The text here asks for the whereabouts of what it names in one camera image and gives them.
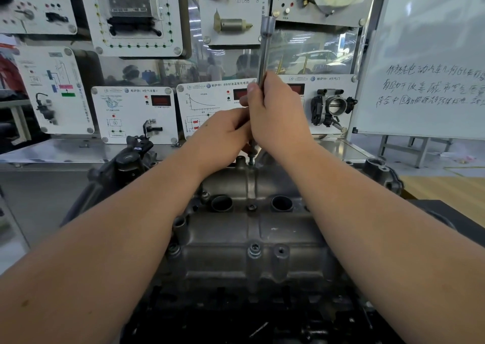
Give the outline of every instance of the whiteboard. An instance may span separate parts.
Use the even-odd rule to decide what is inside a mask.
[[[485,0],[384,0],[356,133],[485,139]]]

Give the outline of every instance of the wooden floor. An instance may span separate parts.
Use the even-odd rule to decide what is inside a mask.
[[[401,176],[404,198],[441,200],[485,227],[485,178]]]

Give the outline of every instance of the digital display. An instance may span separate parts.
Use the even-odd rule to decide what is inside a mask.
[[[305,93],[304,83],[290,83],[288,86],[299,95],[303,95]]]
[[[152,105],[153,106],[171,106],[172,100],[170,95],[152,95]]]
[[[234,100],[240,100],[247,95],[247,89],[234,89]]]

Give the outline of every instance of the hand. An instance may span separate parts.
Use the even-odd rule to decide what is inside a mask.
[[[251,136],[249,110],[236,108],[212,115],[180,151],[183,158],[193,159],[201,180],[232,163]]]
[[[300,95],[273,72],[267,72],[264,95],[255,83],[247,86],[247,98],[241,105],[249,106],[254,139],[281,163],[289,151],[314,145],[303,112]]]

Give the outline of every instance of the metal tool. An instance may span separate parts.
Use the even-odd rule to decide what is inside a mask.
[[[270,55],[271,37],[275,33],[276,18],[263,16],[261,20],[261,46],[259,48],[259,71],[258,80],[256,81],[261,89],[263,89],[264,77],[266,75],[266,68],[268,66],[268,58]],[[251,151],[249,153],[249,165],[254,165],[254,157],[257,154],[255,149],[256,141],[250,142]]]

